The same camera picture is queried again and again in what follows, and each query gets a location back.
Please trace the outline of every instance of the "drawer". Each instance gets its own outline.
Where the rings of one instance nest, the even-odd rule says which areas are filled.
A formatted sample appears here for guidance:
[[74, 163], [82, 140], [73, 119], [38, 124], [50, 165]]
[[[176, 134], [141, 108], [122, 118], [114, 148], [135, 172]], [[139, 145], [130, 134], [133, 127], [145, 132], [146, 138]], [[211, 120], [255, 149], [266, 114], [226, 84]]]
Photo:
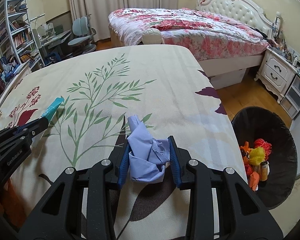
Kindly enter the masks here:
[[286, 81], [270, 68], [267, 64], [262, 69], [261, 76], [268, 80], [280, 93], [286, 85]]
[[277, 60], [277, 58], [271, 54], [269, 55], [269, 58], [266, 61], [266, 63], [270, 68], [276, 71], [284, 80], [287, 80], [287, 78], [292, 72], [292, 70], [288, 66], [280, 63], [280, 61]]

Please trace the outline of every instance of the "bookshelf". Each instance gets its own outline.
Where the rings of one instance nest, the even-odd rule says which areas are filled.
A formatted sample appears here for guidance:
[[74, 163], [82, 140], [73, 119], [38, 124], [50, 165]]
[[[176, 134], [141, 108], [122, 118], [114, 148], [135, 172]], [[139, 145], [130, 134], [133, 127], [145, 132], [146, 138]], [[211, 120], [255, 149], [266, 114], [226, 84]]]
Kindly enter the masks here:
[[26, 0], [2, 0], [0, 2], [0, 54], [7, 59], [12, 55], [17, 63], [22, 64], [30, 60], [29, 67], [32, 71], [39, 63], [44, 66], [44, 61], [34, 42], [30, 28], [27, 8], [9, 13], [10, 8], [24, 4]]

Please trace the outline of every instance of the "trash can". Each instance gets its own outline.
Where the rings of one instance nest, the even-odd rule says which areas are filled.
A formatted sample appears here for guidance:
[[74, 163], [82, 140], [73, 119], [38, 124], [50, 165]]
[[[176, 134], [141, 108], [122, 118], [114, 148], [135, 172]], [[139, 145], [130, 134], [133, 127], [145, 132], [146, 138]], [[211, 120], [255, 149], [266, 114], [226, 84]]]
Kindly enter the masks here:
[[297, 175], [297, 150], [289, 129], [277, 114], [257, 106], [239, 111], [231, 124], [239, 146], [247, 141], [253, 147], [258, 138], [272, 144], [270, 173], [256, 194], [269, 210], [276, 208], [290, 195]]

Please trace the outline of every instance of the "white headboard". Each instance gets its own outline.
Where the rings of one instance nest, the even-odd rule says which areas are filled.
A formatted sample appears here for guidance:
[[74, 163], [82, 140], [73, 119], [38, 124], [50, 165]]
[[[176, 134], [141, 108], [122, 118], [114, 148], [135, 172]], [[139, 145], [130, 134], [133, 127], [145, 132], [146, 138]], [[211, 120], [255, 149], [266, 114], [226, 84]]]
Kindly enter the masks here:
[[269, 34], [272, 29], [270, 22], [263, 14], [263, 9], [251, 0], [197, 0], [197, 10], [227, 16], [250, 27]]

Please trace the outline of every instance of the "floral bedspread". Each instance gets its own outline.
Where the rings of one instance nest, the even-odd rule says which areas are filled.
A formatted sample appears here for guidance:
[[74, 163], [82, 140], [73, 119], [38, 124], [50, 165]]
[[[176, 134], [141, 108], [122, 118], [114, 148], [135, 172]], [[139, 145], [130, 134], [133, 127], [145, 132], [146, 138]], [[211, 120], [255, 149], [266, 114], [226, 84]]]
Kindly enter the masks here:
[[269, 45], [260, 33], [234, 19], [190, 9], [120, 9], [110, 25], [126, 46], [141, 42], [147, 28], [161, 31], [165, 44], [188, 48], [196, 60], [252, 56]]
[[[193, 158], [218, 170], [233, 167], [246, 180], [239, 146], [219, 96], [193, 55], [181, 46], [107, 49], [27, 75], [0, 108], [0, 130], [39, 118], [60, 96], [64, 103], [38, 146], [12, 176], [27, 214], [67, 167], [90, 168], [114, 147], [122, 147], [130, 134], [127, 117], [133, 114], [155, 138], [173, 135], [178, 147]], [[184, 237], [190, 193], [176, 188], [169, 164], [162, 183], [147, 185], [129, 177], [121, 191], [111, 191], [116, 238]], [[84, 199], [85, 237], [86, 211]], [[214, 222], [217, 233], [216, 207]]]

